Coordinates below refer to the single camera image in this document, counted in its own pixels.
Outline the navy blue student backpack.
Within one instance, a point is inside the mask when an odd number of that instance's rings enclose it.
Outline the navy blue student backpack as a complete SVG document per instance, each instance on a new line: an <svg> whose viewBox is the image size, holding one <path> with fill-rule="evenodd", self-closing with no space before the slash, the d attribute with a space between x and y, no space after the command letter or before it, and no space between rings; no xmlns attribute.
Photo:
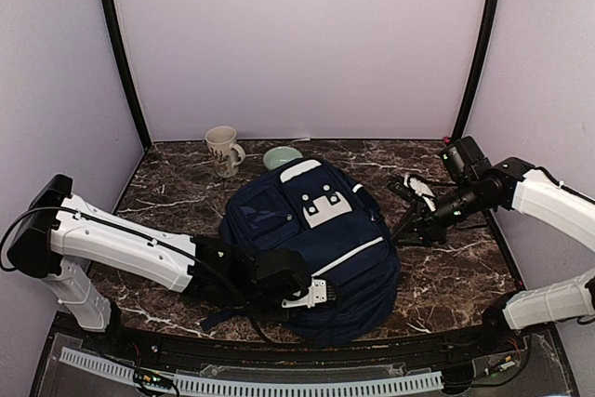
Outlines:
<svg viewBox="0 0 595 397"><path fill-rule="evenodd" d="M348 343L392 314L401 263L380 206L363 184L329 162L299 158L241 187L228 201L220 241L269 254L298 252L330 280L340 302L297 311L286 328L324 346ZM221 309L208 331L234 316Z"/></svg>

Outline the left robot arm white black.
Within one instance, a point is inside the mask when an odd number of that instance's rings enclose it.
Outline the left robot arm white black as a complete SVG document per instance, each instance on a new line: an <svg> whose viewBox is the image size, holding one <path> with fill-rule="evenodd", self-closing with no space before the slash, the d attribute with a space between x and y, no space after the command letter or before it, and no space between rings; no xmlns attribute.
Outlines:
<svg viewBox="0 0 595 397"><path fill-rule="evenodd" d="M203 235L160 232L102 211L72 187L70 177L55 175L10 224L1 239L1 269L46 283L111 356L125 355L131 336L117 324L116 305L79 266L81 259L207 302L225 317L284 323L299 310L340 302L337 287L312 274L294 250L258 254Z"/></svg>

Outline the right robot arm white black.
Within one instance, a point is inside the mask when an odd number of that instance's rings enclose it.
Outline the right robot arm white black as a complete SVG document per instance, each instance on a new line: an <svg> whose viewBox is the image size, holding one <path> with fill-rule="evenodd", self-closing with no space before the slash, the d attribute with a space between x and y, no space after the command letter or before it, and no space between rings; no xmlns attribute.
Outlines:
<svg viewBox="0 0 595 397"><path fill-rule="evenodd" d="M389 182L389 190L410 205L393 231L395 244L443 244L449 228L477 213L504 208L540 220L588 249L594 247L593 198L556 179L545 167L518 157L492 164L471 136L451 141L440 157L452 180L449 194L437 196L431 190L434 182L414 174ZM484 311L474 345L493 354L509 341L510 331L568 320L593 323L593 270L499 298Z"/></svg>

